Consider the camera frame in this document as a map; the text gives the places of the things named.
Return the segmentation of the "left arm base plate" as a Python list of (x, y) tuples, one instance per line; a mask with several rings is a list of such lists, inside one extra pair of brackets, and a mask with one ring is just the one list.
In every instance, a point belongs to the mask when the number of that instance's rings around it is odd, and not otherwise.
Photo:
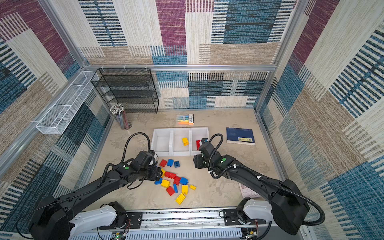
[(143, 212), (119, 213), (109, 226), (99, 227), (100, 230), (128, 230), (139, 229), (142, 223)]

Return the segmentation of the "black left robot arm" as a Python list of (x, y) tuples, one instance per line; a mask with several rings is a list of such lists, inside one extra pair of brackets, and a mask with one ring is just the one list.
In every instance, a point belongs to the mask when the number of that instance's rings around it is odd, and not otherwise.
[(28, 232), (31, 234), (29, 238), (51, 240), (59, 234), (62, 239), (67, 240), (75, 229), (71, 220), (98, 199), (122, 187), (130, 189), (135, 181), (158, 181), (162, 171), (156, 166), (155, 152), (150, 149), (150, 138), (147, 134), (138, 132), (132, 134), (128, 140), (131, 141), (136, 135), (146, 138), (146, 151), (140, 151), (136, 158), (129, 160), (125, 159), (126, 153), (123, 153), (118, 164), (106, 165), (99, 179), (58, 198), (47, 196), (39, 202), (35, 210), (19, 217), (17, 222), (31, 220), (28, 225)]

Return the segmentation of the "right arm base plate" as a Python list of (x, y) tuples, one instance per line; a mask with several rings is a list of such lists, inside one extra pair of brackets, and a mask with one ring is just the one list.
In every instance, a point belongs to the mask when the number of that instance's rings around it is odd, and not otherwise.
[(256, 226), (256, 223), (264, 225), (266, 220), (251, 220), (242, 210), (223, 209), (219, 212), (219, 216), (224, 219), (226, 226)]

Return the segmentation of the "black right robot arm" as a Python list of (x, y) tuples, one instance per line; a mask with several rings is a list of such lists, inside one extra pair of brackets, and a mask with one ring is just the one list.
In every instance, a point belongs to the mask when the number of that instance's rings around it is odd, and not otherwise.
[(323, 209), (303, 196), (293, 181), (269, 178), (230, 155), (222, 156), (218, 152), (220, 146), (221, 144), (213, 146), (212, 140), (203, 138), (199, 147), (200, 153), (194, 156), (195, 168), (208, 169), (215, 180), (224, 177), (259, 194), (271, 206), (265, 217), (267, 221), (275, 222), (290, 235), (297, 234), (301, 226), (318, 226), (325, 221)]

